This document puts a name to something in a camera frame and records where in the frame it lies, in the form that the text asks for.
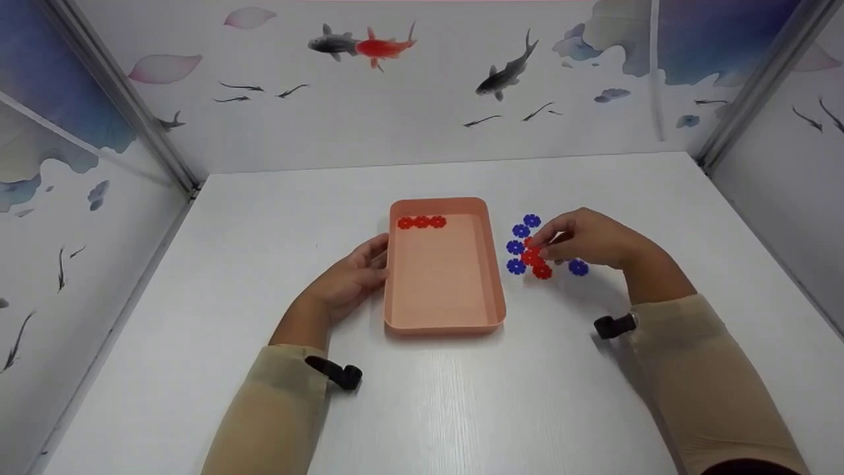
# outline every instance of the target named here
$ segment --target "left hand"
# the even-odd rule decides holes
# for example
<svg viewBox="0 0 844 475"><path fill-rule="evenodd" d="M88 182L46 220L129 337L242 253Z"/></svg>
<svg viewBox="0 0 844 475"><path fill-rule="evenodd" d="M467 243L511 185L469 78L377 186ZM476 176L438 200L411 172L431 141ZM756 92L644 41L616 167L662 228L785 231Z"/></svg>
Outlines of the left hand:
<svg viewBox="0 0 844 475"><path fill-rule="evenodd" d="M336 325L384 285L388 240L384 233L361 244L317 277L300 298L322 307L329 323Z"/></svg>

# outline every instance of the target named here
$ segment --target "right hand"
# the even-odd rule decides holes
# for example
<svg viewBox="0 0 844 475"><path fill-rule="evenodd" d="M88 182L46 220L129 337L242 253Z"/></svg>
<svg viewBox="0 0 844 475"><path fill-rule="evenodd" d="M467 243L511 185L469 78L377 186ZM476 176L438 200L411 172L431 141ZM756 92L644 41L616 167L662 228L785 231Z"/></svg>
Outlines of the right hand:
<svg viewBox="0 0 844 475"><path fill-rule="evenodd" d="M662 251L653 241L616 220L588 208L563 213L533 236L532 246L546 260L583 259L618 270Z"/></svg>

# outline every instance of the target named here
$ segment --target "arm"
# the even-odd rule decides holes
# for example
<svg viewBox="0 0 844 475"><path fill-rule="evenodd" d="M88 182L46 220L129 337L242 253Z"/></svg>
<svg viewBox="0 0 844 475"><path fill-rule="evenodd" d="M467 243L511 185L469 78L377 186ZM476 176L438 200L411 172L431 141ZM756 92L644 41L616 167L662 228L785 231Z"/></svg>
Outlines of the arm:
<svg viewBox="0 0 844 475"><path fill-rule="evenodd" d="M220 423L203 475L305 475L325 415L327 378L305 363L326 356L331 326L387 278L387 235L361 244L290 305Z"/></svg>
<svg viewBox="0 0 844 475"><path fill-rule="evenodd" d="M585 209L551 221L534 242L546 259L624 272L639 318L630 344L687 473L714 475L743 459L758 461L752 473L809 473L753 365L664 250ZM770 471L782 467L791 472Z"/></svg>

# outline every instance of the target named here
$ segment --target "metal frame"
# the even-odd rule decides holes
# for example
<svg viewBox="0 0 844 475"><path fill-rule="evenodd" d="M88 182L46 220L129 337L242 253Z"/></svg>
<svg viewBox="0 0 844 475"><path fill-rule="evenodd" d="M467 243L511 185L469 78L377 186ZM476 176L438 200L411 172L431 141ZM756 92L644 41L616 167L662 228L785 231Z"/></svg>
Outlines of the metal frame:
<svg viewBox="0 0 844 475"><path fill-rule="evenodd" d="M844 0L803 0L771 45L771 53L738 93L730 112L695 158L708 176L791 73Z"/></svg>
<svg viewBox="0 0 844 475"><path fill-rule="evenodd" d="M147 146L153 158L179 184L186 196L197 189L199 180L186 165L176 147L165 135L126 75L96 35L73 0L35 0L94 76L123 118Z"/></svg>

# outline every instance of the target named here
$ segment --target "red fish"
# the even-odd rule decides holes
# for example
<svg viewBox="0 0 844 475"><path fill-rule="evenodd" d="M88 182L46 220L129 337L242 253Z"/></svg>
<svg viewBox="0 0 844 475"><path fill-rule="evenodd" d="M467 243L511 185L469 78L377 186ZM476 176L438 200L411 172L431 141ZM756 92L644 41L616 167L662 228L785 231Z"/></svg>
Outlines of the red fish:
<svg viewBox="0 0 844 475"><path fill-rule="evenodd" d="M390 38L389 40L378 40L375 38L375 31L373 31L371 27L367 28L366 33L369 35L369 39L361 41L354 47L354 49L357 50L358 53L370 59L370 65L373 69L379 68L383 73L384 70L381 69L381 65L378 64L378 60L387 58L396 59L402 51L415 45L415 26L416 22L414 21L414 23L410 25L408 40L402 41L401 43L397 42L395 38Z"/></svg>

